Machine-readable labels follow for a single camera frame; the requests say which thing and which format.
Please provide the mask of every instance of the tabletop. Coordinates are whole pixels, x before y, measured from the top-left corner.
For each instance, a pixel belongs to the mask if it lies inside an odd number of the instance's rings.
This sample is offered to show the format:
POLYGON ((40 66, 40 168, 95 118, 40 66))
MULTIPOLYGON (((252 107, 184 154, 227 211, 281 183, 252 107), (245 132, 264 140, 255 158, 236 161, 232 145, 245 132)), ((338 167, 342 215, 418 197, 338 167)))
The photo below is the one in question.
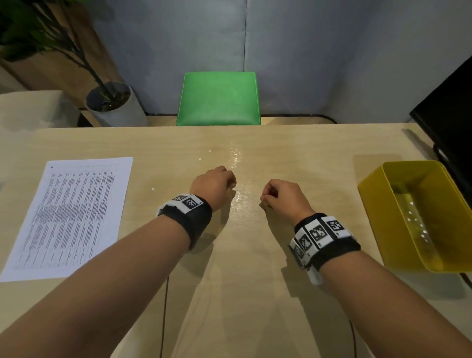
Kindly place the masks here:
MULTIPOLYGON (((48 160, 134 157, 119 238, 195 176, 225 165, 238 181, 232 200, 169 278, 163 357, 353 357, 347 317, 296 266, 293 229, 260 206, 262 188, 271 178, 298 182, 315 210, 382 262, 357 184, 383 162, 432 155, 415 124, 39 130, 0 191, 0 264, 48 160)), ((457 275, 402 279, 472 338, 472 291, 457 275)), ((60 281, 0 283, 0 331, 60 281)), ((164 298, 161 288, 113 357, 158 356, 164 298)), ((357 356, 371 356, 359 336, 357 356)))

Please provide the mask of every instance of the black monitor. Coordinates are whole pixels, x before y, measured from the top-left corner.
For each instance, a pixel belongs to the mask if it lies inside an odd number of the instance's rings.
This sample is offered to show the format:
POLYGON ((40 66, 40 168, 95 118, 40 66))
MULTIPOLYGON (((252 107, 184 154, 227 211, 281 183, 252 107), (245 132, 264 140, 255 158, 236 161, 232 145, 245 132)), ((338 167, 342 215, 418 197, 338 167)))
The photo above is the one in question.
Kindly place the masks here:
POLYGON ((472 57, 410 112, 444 153, 456 184, 472 200, 472 57))

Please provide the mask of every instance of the yellow plastic bin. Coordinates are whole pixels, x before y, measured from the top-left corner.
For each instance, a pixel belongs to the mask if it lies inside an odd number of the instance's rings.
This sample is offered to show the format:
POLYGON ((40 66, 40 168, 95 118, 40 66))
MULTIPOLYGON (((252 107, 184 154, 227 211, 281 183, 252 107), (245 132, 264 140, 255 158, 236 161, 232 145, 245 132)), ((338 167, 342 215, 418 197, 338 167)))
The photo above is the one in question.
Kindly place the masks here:
POLYGON ((472 271, 472 211, 444 165, 385 162, 358 188, 385 266, 472 271))

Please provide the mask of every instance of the green cushioned seat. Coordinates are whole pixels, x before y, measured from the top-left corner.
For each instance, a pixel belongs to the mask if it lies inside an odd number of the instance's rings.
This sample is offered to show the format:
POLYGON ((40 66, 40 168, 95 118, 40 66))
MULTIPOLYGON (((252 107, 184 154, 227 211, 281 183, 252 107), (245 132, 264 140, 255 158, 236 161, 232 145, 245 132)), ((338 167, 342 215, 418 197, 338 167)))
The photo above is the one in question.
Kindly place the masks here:
POLYGON ((185 74, 178 126, 261 125, 254 72, 185 74))

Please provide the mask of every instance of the hand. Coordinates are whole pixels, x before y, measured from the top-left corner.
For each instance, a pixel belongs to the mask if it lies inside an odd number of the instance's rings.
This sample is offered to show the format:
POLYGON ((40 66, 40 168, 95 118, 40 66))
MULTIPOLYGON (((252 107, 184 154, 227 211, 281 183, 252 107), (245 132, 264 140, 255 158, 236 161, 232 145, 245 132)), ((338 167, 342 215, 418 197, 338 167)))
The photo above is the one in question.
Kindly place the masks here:
POLYGON ((261 201, 288 219, 293 226, 315 214, 297 183, 271 179, 262 191, 261 201))
POLYGON ((189 193, 205 199, 215 212, 223 206, 227 192, 235 186, 235 175, 221 165, 196 177, 189 193))

